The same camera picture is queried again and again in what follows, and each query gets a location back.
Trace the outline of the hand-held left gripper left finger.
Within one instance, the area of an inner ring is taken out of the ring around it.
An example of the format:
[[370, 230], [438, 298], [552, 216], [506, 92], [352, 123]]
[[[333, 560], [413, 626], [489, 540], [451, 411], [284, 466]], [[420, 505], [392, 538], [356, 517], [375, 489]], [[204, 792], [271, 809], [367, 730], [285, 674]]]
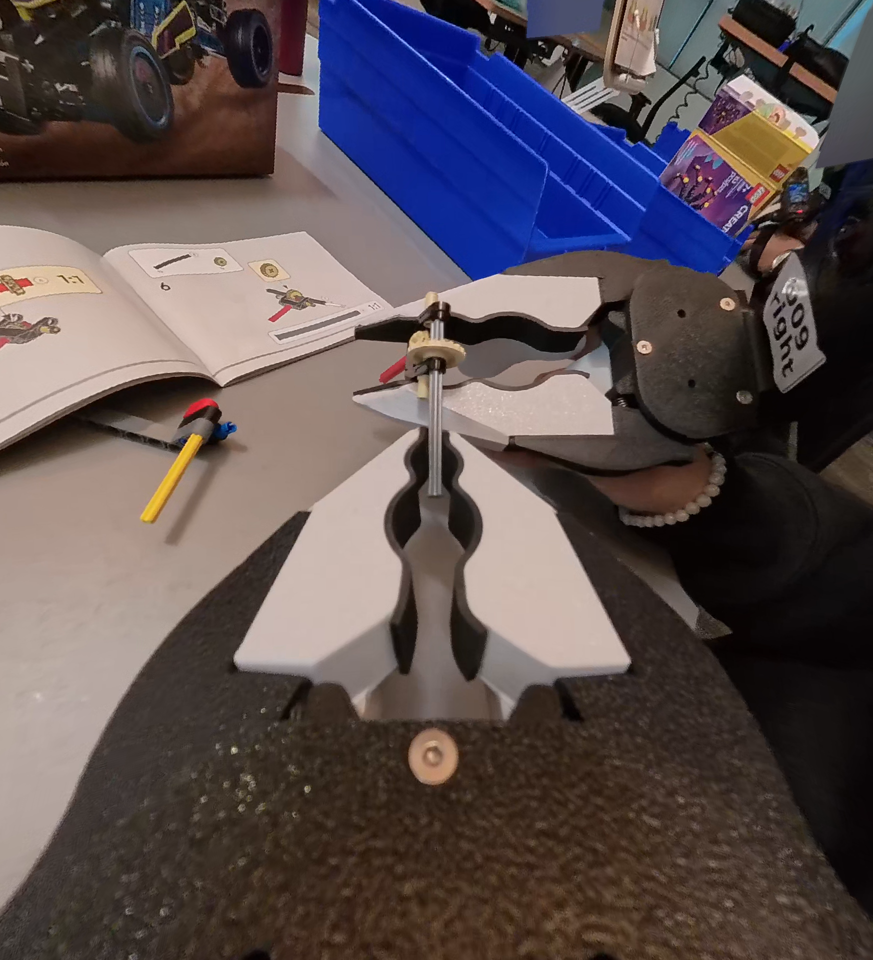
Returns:
[[411, 481], [418, 438], [406, 432], [312, 506], [234, 654], [239, 671], [336, 684], [367, 711], [397, 669], [390, 623], [403, 561], [385, 514]]

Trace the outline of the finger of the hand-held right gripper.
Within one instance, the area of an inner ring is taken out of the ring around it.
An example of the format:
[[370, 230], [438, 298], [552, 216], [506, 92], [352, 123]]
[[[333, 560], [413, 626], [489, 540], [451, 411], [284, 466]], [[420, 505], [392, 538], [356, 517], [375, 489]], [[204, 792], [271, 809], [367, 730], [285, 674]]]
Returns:
[[437, 323], [439, 343], [454, 343], [467, 356], [478, 348], [529, 356], [570, 356], [604, 305], [596, 277], [497, 274], [456, 287], [438, 304], [415, 301], [355, 328], [358, 341], [406, 346]]
[[470, 379], [442, 389], [443, 429], [492, 450], [514, 439], [614, 435], [611, 356], [591, 351], [523, 387]]

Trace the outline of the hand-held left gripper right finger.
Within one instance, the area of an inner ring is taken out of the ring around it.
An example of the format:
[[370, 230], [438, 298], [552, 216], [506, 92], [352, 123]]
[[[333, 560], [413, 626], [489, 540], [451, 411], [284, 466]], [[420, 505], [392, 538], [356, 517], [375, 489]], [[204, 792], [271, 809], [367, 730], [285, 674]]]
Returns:
[[559, 513], [458, 434], [443, 435], [454, 569], [451, 646], [499, 713], [525, 691], [632, 663]]

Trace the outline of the grey axle gear assembly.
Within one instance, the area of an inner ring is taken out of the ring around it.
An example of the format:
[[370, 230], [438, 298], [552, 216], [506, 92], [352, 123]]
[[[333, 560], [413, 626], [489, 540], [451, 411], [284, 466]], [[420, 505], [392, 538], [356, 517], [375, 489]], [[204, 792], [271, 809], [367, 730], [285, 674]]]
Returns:
[[418, 317], [421, 329], [409, 338], [405, 357], [380, 373], [379, 383], [385, 385], [399, 375], [411, 376], [419, 400], [440, 402], [443, 375], [448, 369], [460, 366], [467, 352], [460, 343], [444, 336], [444, 320], [450, 309], [440, 295], [437, 292], [426, 294], [424, 306]]

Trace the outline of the person's right forearm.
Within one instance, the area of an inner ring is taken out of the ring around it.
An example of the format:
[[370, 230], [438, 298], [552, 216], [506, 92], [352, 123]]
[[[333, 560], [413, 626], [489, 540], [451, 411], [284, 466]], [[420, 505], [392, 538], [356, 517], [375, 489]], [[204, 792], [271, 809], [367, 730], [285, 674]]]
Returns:
[[723, 646], [824, 663], [873, 661], [873, 507], [773, 455], [732, 459], [715, 502], [645, 531]]

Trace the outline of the purple lego box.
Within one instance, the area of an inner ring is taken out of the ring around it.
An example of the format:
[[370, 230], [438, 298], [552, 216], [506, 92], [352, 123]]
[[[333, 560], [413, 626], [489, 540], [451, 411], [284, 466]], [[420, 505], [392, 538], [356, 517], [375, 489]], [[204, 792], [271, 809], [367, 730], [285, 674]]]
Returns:
[[707, 223], [737, 237], [776, 195], [753, 170], [690, 133], [659, 177], [660, 185]]

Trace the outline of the yellow axle lego subassembly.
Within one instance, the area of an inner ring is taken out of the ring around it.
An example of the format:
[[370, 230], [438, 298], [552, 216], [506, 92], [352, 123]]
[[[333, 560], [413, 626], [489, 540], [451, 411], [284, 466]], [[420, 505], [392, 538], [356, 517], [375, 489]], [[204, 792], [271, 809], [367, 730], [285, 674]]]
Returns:
[[176, 450], [175, 459], [144, 507], [141, 522], [155, 523], [198, 453], [226, 441], [236, 430], [236, 424], [223, 417], [216, 400], [203, 398], [190, 403], [170, 441]]

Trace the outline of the yellow lego box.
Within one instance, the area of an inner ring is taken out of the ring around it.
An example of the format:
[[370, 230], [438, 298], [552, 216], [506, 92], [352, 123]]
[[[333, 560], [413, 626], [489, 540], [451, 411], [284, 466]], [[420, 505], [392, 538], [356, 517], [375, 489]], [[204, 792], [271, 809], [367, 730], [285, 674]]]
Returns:
[[810, 121], [747, 76], [718, 89], [696, 130], [728, 160], [774, 186], [783, 185], [820, 142]]

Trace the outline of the lego instruction booklet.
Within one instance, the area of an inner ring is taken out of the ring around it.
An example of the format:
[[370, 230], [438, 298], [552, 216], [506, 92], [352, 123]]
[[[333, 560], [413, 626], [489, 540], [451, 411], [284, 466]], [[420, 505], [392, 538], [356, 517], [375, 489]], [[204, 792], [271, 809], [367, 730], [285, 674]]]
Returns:
[[0, 450], [127, 387], [218, 387], [348, 342], [392, 307], [305, 232], [97, 254], [0, 225]]

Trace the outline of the lego set box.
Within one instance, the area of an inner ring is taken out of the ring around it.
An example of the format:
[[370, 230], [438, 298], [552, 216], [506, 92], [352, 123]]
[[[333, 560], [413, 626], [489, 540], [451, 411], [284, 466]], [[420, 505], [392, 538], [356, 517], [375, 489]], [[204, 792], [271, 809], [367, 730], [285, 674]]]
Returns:
[[280, 2], [0, 1], [0, 183], [265, 177]]

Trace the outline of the person's right hand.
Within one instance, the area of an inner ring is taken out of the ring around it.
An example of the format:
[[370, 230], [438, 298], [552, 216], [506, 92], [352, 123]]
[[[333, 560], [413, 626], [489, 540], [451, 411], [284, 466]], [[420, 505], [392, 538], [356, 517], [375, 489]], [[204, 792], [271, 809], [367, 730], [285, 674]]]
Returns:
[[665, 515], [683, 510], [705, 494], [713, 473], [711, 456], [703, 446], [691, 462], [662, 464], [628, 474], [589, 475], [568, 466], [555, 470], [588, 483], [617, 507], [638, 515]]

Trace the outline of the blue plastic bin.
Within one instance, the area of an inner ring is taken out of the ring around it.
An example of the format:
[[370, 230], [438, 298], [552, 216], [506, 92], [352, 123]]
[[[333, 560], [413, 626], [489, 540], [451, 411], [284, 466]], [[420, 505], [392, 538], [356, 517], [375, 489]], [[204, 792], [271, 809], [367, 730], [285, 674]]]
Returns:
[[515, 179], [522, 261], [582, 249], [718, 274], [740, 242], [660, 182], [667, 165], [621, 129], [592, 124], [500, 54], [478, 55], [467, 89], [507, 135], [489, 151]]
[[399, 2], [321, 2], [320, 130], [472, 280], [630, 238], [609, 183], [486, 78], [478, 38]]

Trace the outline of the black office chair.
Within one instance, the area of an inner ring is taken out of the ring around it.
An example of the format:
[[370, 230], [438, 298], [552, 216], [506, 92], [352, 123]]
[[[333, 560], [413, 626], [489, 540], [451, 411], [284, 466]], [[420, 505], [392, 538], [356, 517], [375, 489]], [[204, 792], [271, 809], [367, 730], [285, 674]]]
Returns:
[[590, 107], [589, 113], [600, 123], [622, 130], [629, 143], [647, 143], [650, 128], [660, 110], [681, 90], [688, 93], [696, 91], [693, 82], [704, 77], [706, 62], [707, 57], [701, 56], [690, 70], [654, 101], [641, 90], [630, 94], [627, 107], [607, 101]]

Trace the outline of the upright cardboard board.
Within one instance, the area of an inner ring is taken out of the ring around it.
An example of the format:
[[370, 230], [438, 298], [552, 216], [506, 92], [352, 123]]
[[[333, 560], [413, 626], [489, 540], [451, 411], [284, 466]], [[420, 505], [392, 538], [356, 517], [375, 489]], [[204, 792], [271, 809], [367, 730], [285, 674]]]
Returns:
[[657, 72], [659, 19], [664, 1], [616, 1], [603, 57], [608, 90], [635, 94]]

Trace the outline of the wooden desk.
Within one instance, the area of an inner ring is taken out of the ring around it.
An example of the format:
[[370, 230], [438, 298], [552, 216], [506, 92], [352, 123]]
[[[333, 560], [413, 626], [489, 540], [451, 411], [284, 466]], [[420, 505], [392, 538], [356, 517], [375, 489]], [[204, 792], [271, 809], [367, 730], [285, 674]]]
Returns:
[[790, 78], [806, 90], [812, 91], [827, 104], [832, 106], [836, 103], [837, 88], [734, 20], [730, 13], [719, 18], [718, 30], [726, 41], [742, 48], [742, 51], [751, 58], [757, 58], [771, 65], [774, 79], [783, 81]]

